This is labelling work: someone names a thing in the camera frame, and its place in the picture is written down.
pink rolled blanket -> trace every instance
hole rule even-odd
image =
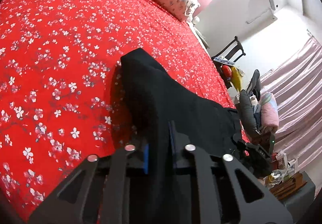
[[[261,97],[261,128],[262,133],[275,133],[279,127],[277,103],[272,93],[267,92]]]

silver screw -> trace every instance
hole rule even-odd
[[[223,159],[224,159],[225,161],[232,161],[232,160],[234,159],[234,157],[233,157],[233,156],[231,156],[230,154],[225,154],[225,155],[223,156]]]
[[[194,150],[196,149],[196,146],[194,146],[193,144],[187,144],[187,145],[185,146],[185,149],[186,149],[187,151],[194,151]]]
[[[133,144],[128,144],[124,147],[126,151],[133,151],[135,150],[135,146]]]
[[[97,161],[97,160],[98,160],[98,157],[97,157],[97,155],[92,154],[92,155],[89,155],[89,156],[87,157],[87,160],[88,160],[89,162],[94,162],[94,161]]]

curtain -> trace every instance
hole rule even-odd
[[[273,93],[278,105],[274,151],[297,158],[302,169],[322,153],[322,46],[312,36],[261,83],[261,94]]]

chair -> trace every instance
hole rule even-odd
[[[238,40],[237,36],[235,36],[235,39],[231,43],[229,43],[221,52],[217,53],[215,56],[212,56],[211,59],[222,55],[223,52],[226,51],[235,41],[237,42],[237,45],[225,56],[225,58],[227,60],[230,60],[234,56],[234,54],[236,52],[238,52],[239,50],[242,51],[242,54],[237,59],[235,59],[234,62],[238,61],[241,56],[246,55],[246,53],[244,52],[244,49],[242,47],[242,44]]]

flower pattern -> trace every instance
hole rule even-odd
[[[188,25],[151,0],[1,1],[0,188],[23,220],[84,158],[136,132],[120,57],[138,47],[190,91],[233,107]]]

